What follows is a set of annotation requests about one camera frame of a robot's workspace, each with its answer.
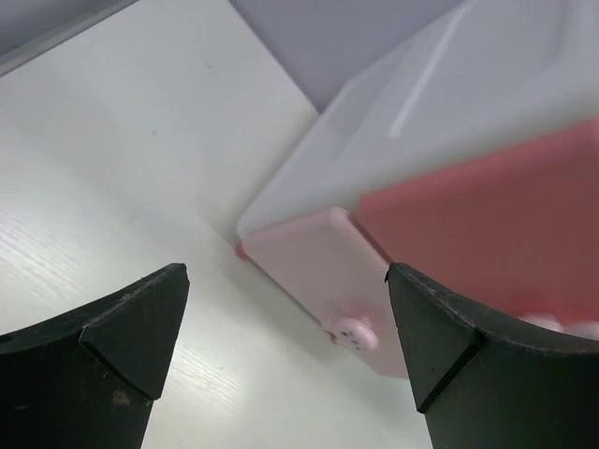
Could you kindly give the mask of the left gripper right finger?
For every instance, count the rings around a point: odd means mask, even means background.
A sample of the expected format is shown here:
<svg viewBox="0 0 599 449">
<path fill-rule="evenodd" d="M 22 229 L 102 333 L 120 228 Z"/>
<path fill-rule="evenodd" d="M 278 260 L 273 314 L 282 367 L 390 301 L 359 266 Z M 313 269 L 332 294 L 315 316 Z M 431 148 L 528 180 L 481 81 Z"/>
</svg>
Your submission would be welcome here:
<svg viewBox="0 0 599 449">
<path fill-rule="evenodd" d="M 597 341 L 520 321 L 402 263 L 386 281 L 433 447 L 597 447 Z"/>
</svg>

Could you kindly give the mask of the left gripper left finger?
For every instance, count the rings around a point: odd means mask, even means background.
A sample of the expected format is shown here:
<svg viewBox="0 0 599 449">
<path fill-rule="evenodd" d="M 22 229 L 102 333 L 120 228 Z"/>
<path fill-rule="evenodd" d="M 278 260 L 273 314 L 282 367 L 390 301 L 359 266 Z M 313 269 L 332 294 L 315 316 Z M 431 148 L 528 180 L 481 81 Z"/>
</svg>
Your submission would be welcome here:
<svg viewBox="0 0 599 449">
<path fill-rule="evenodd" d="M 169 264 L 1 337 L 4 448 L 139 448 L 162 396 L 190 282 Z"/>
</svg>

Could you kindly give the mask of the light pink drawer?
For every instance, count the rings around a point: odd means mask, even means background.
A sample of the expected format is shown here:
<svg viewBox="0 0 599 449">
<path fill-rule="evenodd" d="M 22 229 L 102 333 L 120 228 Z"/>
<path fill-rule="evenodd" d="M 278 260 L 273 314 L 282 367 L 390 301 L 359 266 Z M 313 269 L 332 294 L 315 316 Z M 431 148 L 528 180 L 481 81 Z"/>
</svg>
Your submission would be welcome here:
<svg viewBox="0 0 599 449">
<path fill-rule="evenodd" d="M 406 377 L 385 282 L 389 263 L 349 211 L 331 208 L 258 230 L 241 238 L 241 249 L 337 344 L 382 376 Z"/>
</svg>

